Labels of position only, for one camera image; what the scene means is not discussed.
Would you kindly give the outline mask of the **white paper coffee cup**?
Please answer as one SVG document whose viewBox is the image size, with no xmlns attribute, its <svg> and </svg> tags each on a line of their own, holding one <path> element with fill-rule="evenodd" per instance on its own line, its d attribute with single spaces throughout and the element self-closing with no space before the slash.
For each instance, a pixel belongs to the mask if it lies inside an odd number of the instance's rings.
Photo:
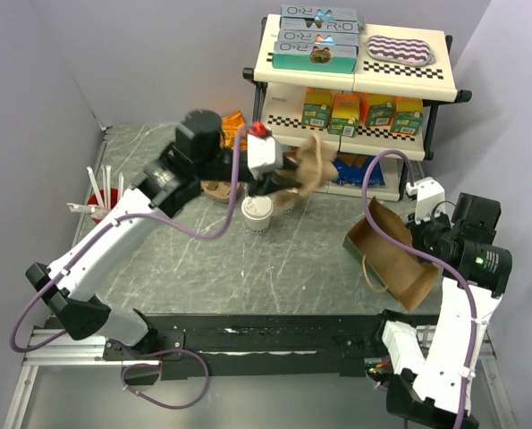
<svg viewBox="0 0 532 429">
<path fill-rule="evenodd" d="M 255 233 L 267 230 L 274 211 L 274 203 L 270 197 L 250 197 L 242 200 L 241 211 L 246 226 Z"/>
</svg>

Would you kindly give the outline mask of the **brown cardboard cup carrier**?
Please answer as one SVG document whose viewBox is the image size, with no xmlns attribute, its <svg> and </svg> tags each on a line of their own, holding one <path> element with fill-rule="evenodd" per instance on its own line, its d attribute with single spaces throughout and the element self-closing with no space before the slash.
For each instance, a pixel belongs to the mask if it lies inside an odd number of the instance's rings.
<svg viewBox="0 0 532 429">
<path fill-rule="evenodd" d="M 301 183 L 296 189 L 300 195 L 298 203 L 338 177 L 333 165 L 335 158 L 336 149 L 325 143 L 318 134 L 313 133 L 306 138 L 293 157 L 299 165 L 297 180 Z"/>
</svg>

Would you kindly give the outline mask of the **white plastic cup lid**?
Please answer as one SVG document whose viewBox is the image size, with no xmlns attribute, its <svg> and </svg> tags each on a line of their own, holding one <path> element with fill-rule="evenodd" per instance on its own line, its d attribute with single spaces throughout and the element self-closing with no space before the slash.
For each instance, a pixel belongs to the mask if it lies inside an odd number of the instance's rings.
<svg viewBox="0 0 532 429">
<path fill-rule="evenodd" d="M 250 197 L 242 200 L 241 211 L 248 219 L 262 220 L 269 218 L 274 211 L 274 203 L 270 197 Z"/>
</svg>

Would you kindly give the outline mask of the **brown paper bag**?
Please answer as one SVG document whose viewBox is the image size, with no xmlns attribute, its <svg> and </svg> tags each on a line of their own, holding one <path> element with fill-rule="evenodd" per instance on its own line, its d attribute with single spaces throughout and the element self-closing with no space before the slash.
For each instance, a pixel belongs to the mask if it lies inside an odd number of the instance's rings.
<svg viewBox="0 0 532 429">
<path fill-rule="evenodd" d="M 389 292 L 402 306 L 415 310 L 435 287 L 439 270 L 419 261 L 408 251 L 398 248 L 379 235 L 363 218 L 346 234 L 367 256 L 367 269 L 372 282 L 384 282 Z"/>
</svg>

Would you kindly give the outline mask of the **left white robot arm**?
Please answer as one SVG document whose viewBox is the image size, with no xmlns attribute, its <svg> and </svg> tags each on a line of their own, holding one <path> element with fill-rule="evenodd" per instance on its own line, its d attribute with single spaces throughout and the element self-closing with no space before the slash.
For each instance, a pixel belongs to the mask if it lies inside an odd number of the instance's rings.
<svg viewBox="0 0 532 429">
<path fill-rule="evenodd" d="M 26 277 L 73 340 L 94 334 L 121 343 L 134 358 L 159 350 L 158 331 L 138 310 L 116 309 L 97 290 L 116 264 L 156 227 L 202 193 L 204 181 L 239 182 L 251 196 L 296 189 L 287 178 L 297 164 L 261 122 L 242 126 L 237 138 L 246 150 L 222 147 L 219 114 L 194 110 L 175 126 L 173 140 L 135 176 L 114 208 L 76 246 L 50 265 L 33 264 Z"/>
</svg>

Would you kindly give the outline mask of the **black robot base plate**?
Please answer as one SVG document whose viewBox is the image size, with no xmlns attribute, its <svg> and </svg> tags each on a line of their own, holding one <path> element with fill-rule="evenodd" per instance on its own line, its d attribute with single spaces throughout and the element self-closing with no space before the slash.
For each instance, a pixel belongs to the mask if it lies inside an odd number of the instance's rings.
<svg viewBox="0 0 532 429">
<path fill-rule="evenodd" d="M 155 351 L 130 353 L 110 340 L 107 362 L 124 361 L 131 386 L 189 377 L 338 374 L 362 377 L 367 359 L 382 358 L 386 321 L 413 327 L 429 324 L 422 315 L 385 310 L 378 315 L 152 315 Z"/>
</svg>

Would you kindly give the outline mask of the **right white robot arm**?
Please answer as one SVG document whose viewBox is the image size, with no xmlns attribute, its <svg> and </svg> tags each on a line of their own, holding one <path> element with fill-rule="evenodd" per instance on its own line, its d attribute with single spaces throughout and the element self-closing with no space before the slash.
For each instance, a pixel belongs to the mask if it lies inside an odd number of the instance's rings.
<svg viewBox="0 0 532 429">
<path fill-rule="evenodd" d="M 494 245 L 498 201 L 466 193 L 452 214 L 442 189 L 409 185 L 417 200 L 409 223 L 414 255 L 443 268 L 442 303 L 427 352 L 415 327 L 387 320 L 370 333 L 371 349 L 390 356 L 387 411 L 430 428 L 477 428 L 470 390 L 487 326 L 499 307 L 512 254 Z"/>
</svg>

